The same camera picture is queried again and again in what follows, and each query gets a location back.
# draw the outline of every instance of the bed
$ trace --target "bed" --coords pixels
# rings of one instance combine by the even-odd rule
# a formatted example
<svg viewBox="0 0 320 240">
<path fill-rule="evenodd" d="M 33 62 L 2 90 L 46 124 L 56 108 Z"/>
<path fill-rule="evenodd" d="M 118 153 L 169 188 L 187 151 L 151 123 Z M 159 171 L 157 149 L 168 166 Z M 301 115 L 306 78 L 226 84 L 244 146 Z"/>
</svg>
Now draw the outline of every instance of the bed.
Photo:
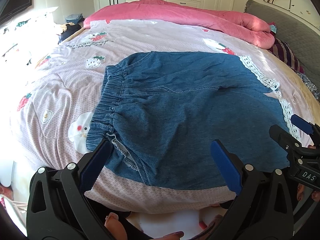
<svg viewBox="0 0 320 240">
<path fill-rule="evenodd" d="M 303 146 L 311 143 L 308 136 L 291 124 L 290 117 L 298 114 L 308 122 L 320 123 L 320 104 L 300 77 L 266 50 L 272 45 L 272 37 L 265 22 L 255 18 L 257 25 L 254 25 L 250 18 L 241 18 L 242 14 L 234 17 L 229 12 L 203 12 L 164 3 L 142 0 L 139 4 L 115 5 L 108 12 L 100 10 L 87 19 L 86 29 L 75 33 L 39 62 L 11 111 L 17 147 L 34 169 L 41 166 L 61 169 L 89 152 L 86 137 L 100 100 L 105 67 L 137 52 L 237 55 L 261 83 L 274 88 L 272 97 L 278 99 L 290 133 Z M 129 14 L 124 15 L 124 10 L 119 9 L 128 5 L 134 8 L 145 5 L 143 11 L 153 13 L 138 17 L 127 10 Z M 156 14 L 160 6 L 162 10 L 170 7 L 172 17 Z M 202 14 L 210 18 L 202 21 Z M 239 36 L 242 32 L 238 29 L 232 32 L 232 28 L 221 27 L 230 25 L 232 17 L 236 22 L 246 19 L 247 28 L 240 29 L 250 35 Z M 114 210 L 166 213 L 201 209 L 231 200 L 235 195 L 226 186 L 194 191 L 150 187 L 104 168 L 86 196 Z"/>
</svg>

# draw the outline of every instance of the pink bedsheet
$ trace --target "pink bedsheet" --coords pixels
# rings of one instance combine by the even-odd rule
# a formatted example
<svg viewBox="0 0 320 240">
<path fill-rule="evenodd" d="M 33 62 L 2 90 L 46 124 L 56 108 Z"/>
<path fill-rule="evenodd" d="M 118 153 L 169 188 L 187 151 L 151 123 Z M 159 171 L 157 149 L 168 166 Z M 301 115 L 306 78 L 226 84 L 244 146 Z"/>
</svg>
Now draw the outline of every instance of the pink bedsheet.
<svg viewBox="0 0 320 240">
<path fill-rule="evenodd" d="M 126 19 L 164 20 L 201 26 L 224 32 L 262 49 L 270 49 L 275 42 L 269 25 L 251 14 L 198 9 L 163 0 L 140 0 L 106 6 L 89 16 L 84 21 L 84 28 L 90 29 L 91 21 Z"/>
</svg>

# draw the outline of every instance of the blue gripper pad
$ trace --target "blue gripper pad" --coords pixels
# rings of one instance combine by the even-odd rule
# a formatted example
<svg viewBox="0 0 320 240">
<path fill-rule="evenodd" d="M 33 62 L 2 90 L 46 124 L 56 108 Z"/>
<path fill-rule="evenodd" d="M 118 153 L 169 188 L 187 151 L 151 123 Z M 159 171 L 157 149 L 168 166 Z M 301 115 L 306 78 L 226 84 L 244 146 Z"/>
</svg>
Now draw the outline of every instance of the blue gripper pad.
<svg viewBox="0 0 320 240">
<path fill-rule="evenodd" d="M 304 119 L 302 119 L 300 116 L 294 114 L 291 116 L 291 123 L 293 125 L 295 125 L 296 127 L 298 127 L 300 130 L 302 130 L 304 133 L 306 134 L 313 134 L 313 128 L 310 125 L 310 123 L 308 123 L 307 121 L 305 121 Z"/>
<path fill-rule="evenodd" d="M 211 156 L 222 177 L 224 178 L 229 190 L 239 195 L 242 190 L 241 174 L 228 157 L 228 154 L 230 153 L 219 140 L 215 140 L 211 143 Z"/>
<path fill-rule="evenodd" d="M 81 193 L 84 194 L 86 191 L 92 189 L 107 159 L 109 158 L 112 149 L 113 145 L 109 141 L 103 140 L 97 146 L 93 153 L 86 154 L 88 156 L 90 156 L 90 154 L 93 154 L 93 156 L 90 158 L 87 165 L 79 174 L 80 181 L 78 188 Z"/>
</svg>

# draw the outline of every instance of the striped pillow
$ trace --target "striped pillow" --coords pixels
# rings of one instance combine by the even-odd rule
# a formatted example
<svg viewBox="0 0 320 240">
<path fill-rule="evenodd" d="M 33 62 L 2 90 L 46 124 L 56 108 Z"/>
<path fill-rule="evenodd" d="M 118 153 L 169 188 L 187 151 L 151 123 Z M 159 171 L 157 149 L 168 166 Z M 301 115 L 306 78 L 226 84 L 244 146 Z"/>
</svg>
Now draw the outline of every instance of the striped pillow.
<svg viewBox="0 0 320 240">
<path fill-rule="evenodd" d="M 290 49 L 288 43 L 275 38 L 275 44 L 269 51 L 293 70 L 304 74 L 303 67 L 300 65 L 299 60 Z"/>
</svg>

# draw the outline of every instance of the cartoon character print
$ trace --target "cartoon character print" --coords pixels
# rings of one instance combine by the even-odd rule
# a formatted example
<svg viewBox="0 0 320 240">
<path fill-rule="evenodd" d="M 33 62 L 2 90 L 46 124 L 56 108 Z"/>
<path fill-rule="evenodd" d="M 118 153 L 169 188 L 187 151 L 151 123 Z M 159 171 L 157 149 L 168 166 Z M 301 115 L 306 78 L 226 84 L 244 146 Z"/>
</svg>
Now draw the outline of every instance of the cartoon character print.
<svg viewBox="0 0 320 240">
<path fill-rule="evenodd" d="M 101 39 L 105 38 L 108 36 L 108 33 L 102 32 L 102 33 L 93 33 L 93 34 L 88 34 L 82 39 L 82 42 L 95 42 L 95 41 L 100 41 Z"/>
<path fill-rule="evenodd" d="M 18 105 L 18 109 L 17 112 L 19 112 L 29 101 L 29 98 L 32 96 L 32 94 L 28 93 L 27 95 L 25 95 L 21 100 L 20 103 Z"/>
<path fill-rule="evenodd" d="M 52 114 L 53 112 L 51 110 L 45 110 L 41 118 L 41 122 L 43 123 L 49 122 L 51 120 Z"/>
<path fill-rule="evenodd" d="M 44 63 L 47 63 L 49 61 L 49 59 L 51 59 L 50 56 L 47 56 L 43 61 L 40 62 L 40 64 L 38 65 L 38 67 L 42 66 Z"/>
<path fill-rule="evenodd" d="M 85 61 L 85 68 L 86 69 L 93 69 L 100 66 L 101 63 L 104 62 L 105 57 L 103 56 L 95 56 L 91 57 L 89 59 L 86 59 Z"/>
<path fill-rule="evenodd" d="M 81 154 L 90 152 L 86 146 L 86 139 L 90 129 L 90 121 L 93 112 L 86 112 L 79 115 L 78 119 L 73 122 L 68 130 L 68 138 L 75 147 L 75 150 Z"/>
<path fill-rule="evenodd" d="M 234 56 L 236 55 L 231 49 L 229 49 L 227 46 L 221 43 L 218 43 L 211 39 L 202 39 L 202 40 L 210 49 L 213 49 L 215 52 L 234 55 Z"/>
</svg>

